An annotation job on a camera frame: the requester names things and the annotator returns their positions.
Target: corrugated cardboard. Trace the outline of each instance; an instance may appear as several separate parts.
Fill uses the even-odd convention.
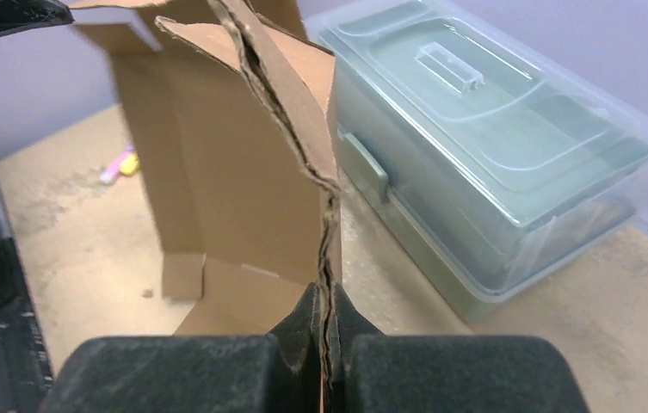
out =
[[[335,61],[290,34],[304,33],[294,0],[253,1],[270,20],[244,0],[210,4],[71,7],[136,9],[163,45],[127,25],[77,25],[110,56],[164,251],[163,293],[201,297],[178,334],[259,333],[308,283],[341,277]]]

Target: wooden workbench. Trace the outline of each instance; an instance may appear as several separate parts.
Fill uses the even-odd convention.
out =
[[[56,372],[88,338],[168,335],[192,306],[159,297],[161,254],[140,179],[98,182],[126,143],[110,108],[0,162]],[[542,336],[570,362],[593,411],[648,411],[648,237],[621,231],[464,325],[350,186],[343,206],[344,286],[384,332]]]

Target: black tool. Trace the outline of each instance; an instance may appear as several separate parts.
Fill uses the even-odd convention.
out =
[[[58,0],[0,0],[0,37],[72,22],[68,6]]]
[[[382,334],[336,288],[329,412],[588,412],[565,359],[526,336]],[[83,344],[40,413],[318,412],[318,291],[266,336]]]

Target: plastic storage container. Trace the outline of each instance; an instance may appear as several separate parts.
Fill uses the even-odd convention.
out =
[[[338,57],[340,163],[469,320],[636,213],[648,118],[441,1],[306,22]]]

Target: white wall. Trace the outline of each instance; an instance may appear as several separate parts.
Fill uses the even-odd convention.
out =
[[[648,0],[455,1],[648,114]],[[311,15],[347,0],[299,2],[302,14]],[[119,9],[75,16],[81,22],[133,19]],[[104,56],[69,28],[0,39],[0,155],[113,102]],[[648,220],[648,209],[644,216]]]

